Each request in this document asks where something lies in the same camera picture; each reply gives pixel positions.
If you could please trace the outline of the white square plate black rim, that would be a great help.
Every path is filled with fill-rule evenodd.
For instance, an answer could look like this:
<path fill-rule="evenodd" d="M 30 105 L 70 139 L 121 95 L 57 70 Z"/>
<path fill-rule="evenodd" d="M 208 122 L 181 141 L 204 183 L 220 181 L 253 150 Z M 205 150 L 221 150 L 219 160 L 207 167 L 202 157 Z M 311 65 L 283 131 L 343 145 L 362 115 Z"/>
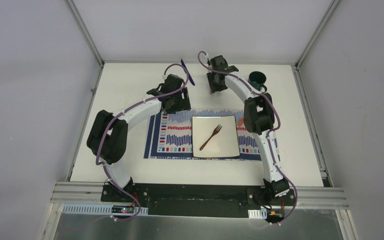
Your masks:
<path fill-rule="evenodd" d="M 208 142 L 203 150 L 199 150 L 212 135 L 217 125 L 222 125 L 220 132 Z M 234 159 L 240 156 L 235 116 L 193 116 L 191 130 L 194 158 Z"/>

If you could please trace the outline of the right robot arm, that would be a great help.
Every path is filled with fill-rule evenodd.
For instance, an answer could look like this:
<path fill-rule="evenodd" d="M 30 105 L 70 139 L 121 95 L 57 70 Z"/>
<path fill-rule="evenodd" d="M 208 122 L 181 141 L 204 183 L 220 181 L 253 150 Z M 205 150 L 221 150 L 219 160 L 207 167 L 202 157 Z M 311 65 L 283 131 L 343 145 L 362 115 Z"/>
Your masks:
<path fill-rule="evenodd" d="M 274 128 L 278 115 L 271 96 L 231 73 L 215 71 L 206 76 L 211 90 L 230 89 L 243 102 L 244 126 L 256 141 L 263 164 L 264 200 L 270 205 L 278 204 L 289 192 L 290 184 L 282 171 Z"/>

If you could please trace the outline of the brown wooden fork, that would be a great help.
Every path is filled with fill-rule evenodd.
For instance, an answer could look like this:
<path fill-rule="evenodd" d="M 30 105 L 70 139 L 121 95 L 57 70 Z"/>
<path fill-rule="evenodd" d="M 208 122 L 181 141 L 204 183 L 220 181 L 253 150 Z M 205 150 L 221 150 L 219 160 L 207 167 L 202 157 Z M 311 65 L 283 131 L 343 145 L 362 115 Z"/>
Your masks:
<path fill-rule="evenodd" d="M 199 150 L 200 151 L 202 151 L 205 147 L 206 147 L 206 145 L 208 144 L 208 142 L 215 136 L 215 135 L 217 135 L 219 132 L 220 132 L 220 130 L 222 129 L 222 125 L 221 124 L 219 124 L 219 125 L 217 125 L 215 128 L 214 128 L 214 130 L 213 130 L 213 132 L 212 132 L 212 134 L 211 134 L 211 136 L 200 146 L 200 148 L 199 148 Z"/>

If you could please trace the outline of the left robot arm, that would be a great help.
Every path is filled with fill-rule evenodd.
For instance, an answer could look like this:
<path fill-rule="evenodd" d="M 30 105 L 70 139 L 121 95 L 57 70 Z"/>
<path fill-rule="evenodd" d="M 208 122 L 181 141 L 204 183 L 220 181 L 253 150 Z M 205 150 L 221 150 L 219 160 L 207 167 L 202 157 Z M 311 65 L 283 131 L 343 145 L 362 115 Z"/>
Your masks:
<path fill-rule="evenodd" d="M 96 114 L 86 145 L 96 156 L 95 164 L 103 166 L 109 182 L 115 186 L 113 195 L 120 202 L 129 201 L 133 195 L 133 189 L 128 185 L 133 180 L 124 166 L 129 131 L 161 112 L 174 114 L 190 109 L 187 88 L 172 94 L 154 88 L 132 106 L 118 112 L 101 110 Z"/>

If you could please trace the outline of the blue striped placemat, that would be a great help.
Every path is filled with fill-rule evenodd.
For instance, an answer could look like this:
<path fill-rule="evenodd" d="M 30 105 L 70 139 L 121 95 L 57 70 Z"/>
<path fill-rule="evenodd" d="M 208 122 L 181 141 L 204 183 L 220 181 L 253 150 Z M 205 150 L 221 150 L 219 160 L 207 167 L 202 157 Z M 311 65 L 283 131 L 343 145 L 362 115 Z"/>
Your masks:
<path fill-rule="evenodd" d="M 144 158 L 262 161 L 271 158 L 266 138 L 247 131 L 240 109 L 194 108 L 149 118 Z"/>

